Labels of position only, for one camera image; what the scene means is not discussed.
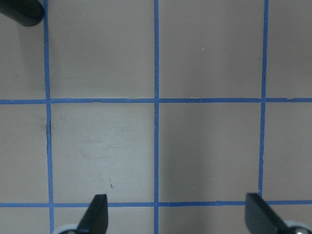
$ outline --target blue grid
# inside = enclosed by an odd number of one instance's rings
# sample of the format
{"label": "blue grid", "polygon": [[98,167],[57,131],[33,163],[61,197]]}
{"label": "blue grid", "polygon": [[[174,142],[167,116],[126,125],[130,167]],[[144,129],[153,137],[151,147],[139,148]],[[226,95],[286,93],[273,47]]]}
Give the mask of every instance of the blue grid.
{"label": "blue grid", "polygon": [[[159,202],[158,197],[158,146],[159,146],[159,104],[160,103],[261,103],[260,118],[260,147],[259,147],[259,177],[258,189],[262,195],[263,186],[263,153],[264,153],[264,131],[265,131],[265,108],[267,102],[312,102],[312,98],[267,98],[266,97],[266,68],[267,68],[267,45],[268,45],[268,15],[269,0],[264,0],[263,20],[263,57],[262,57],[262,83],[261,98],[159,98],[159,12],[158,0],[154,0],[155,20],[155,96],[154,98],[51,98],[50,97],[50,74],[49,74],[49,35],[48,35],[48,0],[43,1],[45,9],[44,17],[44,74],[45,74],[45,99],[1,99],[0,105],[14,104],[45,104],[47,115],[47,168],[48,168],[48,203],[0,203],[0,207],[41,207],[49,208],[50,231],[54,229],[54,208],[88,207],[89,203],[54,203],[53,202],[53,175],[52,175],[52,143],[51,143],[51,104],[53,103],[154,103],[155,105],[155,134],[154,134],[154,202],[129,202],[109,203],[109,207],[154,207],[154,234],[158,234],[158,209],[159,207],[185,207],[185,206],[243,206],[244,201],[202,201],[202,202]],[[267,201],[270,205],[307,205],[312,200],[273,200]]]}

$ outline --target metal screw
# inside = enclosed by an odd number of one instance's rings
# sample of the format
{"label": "metal screw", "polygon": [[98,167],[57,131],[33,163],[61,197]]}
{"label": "metal screw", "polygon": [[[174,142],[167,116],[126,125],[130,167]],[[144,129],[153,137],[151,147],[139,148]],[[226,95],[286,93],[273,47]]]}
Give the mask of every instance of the metal screw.
{"label": "metal screw", "polygon": [[306,229],[303,228],[296,228],[294,231],[296,234],[309,234],[309,232]]}

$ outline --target black cylinder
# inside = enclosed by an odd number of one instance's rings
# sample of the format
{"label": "black cylinder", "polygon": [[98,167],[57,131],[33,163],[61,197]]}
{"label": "black cylinder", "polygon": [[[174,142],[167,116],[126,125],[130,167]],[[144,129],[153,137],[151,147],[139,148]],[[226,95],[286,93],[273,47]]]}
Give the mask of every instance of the black cylinder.
{"label": "black cylinder", "polygon": [[42,20],[44,9],[37,0],[0,0],[0,13],[23,26],[34,26]]}

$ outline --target gray tile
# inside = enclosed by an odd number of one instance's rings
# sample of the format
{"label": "gray tile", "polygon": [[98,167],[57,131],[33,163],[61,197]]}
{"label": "gray tile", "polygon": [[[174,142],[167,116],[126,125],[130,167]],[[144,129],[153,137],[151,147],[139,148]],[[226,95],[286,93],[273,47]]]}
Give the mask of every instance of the gray tile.
{"label": "gray tile", "polygon": [[243,206],[162,207],[159,209],[159,233],[249,234]]}
{"label": "gray tile", "polygon": [[159,199],[243,200],[257,191],[260,105],[162,104]]}
{"label": "gray tile", "polygon": [[0,208],[1,233],[50,233],[48,208]]}
{"label": "gray tile", "polygon": [[152,98],[153,0],[49,3],[51,96]]}
{"label": "gray tile", "polygon": [[160,0],[159,23],[162,98],[261,96],[263,1]]}
{"label": "gray tile", "polygon": [[[79,222],[85,211],[86,208],[55,208],[55,227]],[[109,208],[108,219],[107,233],[154,233],[154,210],[152,207]]]}
{"label": "gray tile", "polygon": [[312,97],[312,2],[270,1],[268,97]]}
{"label": "gray tile", "polygon": [[45,98],[43,23],[24,27],[0,15],[0,98]]}
{"label": "gray tile", "polygon": [[312,205],[278,205],[272,209],[284,220],[292,220],[312,227]]}
{"label": "gray tile", "polygon": [[312,105],[266,106],[263,193],[270,200],[312,199]]}
{"label": "gray tile", "polygon": [[154,200],[153,104],[52,106],[55,202]]}
{"label": "gray tile", "polygon": [[45,112],[0,106],[0,202],[48,202]]}

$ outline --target black tube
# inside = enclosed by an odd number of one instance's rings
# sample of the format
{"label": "black tube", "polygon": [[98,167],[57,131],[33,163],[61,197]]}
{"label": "black tube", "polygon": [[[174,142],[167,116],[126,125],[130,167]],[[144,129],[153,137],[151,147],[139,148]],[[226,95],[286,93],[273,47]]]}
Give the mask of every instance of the black tube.
{"label": "black tube", "polygon": [[41,22],[44,9],[37,0],[0,0],[0,13],[23,26]]}

